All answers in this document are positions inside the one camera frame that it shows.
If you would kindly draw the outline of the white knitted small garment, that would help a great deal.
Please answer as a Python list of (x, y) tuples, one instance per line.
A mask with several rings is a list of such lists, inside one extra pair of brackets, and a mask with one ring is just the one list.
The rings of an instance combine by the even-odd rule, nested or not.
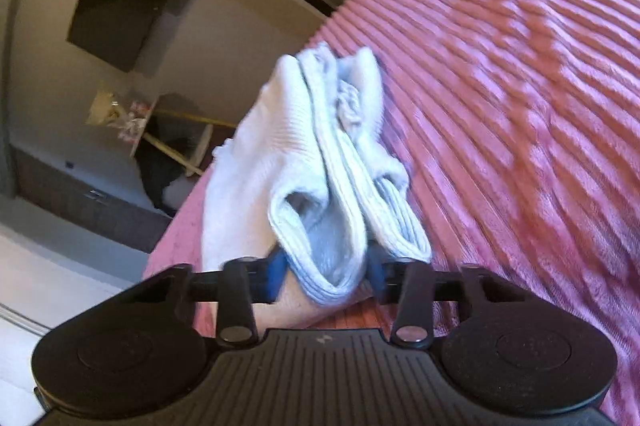
[(326, 44), (281, 57), (234, 135), (214, 151), (205, 190), (202, 265), (285, 253), (299, 292), (349, 301), (370, 243), (430, 261), (408, 203), (405, 166), (381, 145), (383, 85), (369, 48)]

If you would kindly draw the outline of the white round side table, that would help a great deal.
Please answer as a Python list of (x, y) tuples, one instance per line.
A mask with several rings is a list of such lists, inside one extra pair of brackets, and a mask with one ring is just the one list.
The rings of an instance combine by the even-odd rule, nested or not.
[(151, 146), (183, 168), (186, 177), (202, 176), (215, 137), (234, 133), (236, 124), (171, 108), (166, 96), (151, 102), (120, 97), (100, 85), (88, 110), (86, 124), (115, 132), (129, 147), (129, 157), (142, 158), (141, 146)]

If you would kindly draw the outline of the pink ribbed bedspread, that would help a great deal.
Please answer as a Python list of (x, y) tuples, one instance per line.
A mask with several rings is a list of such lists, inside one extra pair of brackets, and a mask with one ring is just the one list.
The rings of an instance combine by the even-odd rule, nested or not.
[(602, 409), (637, 424), (639, 0), (347, 0), (316, 40), (381, 62), (435, 267), (485, 266), (608, 335)]

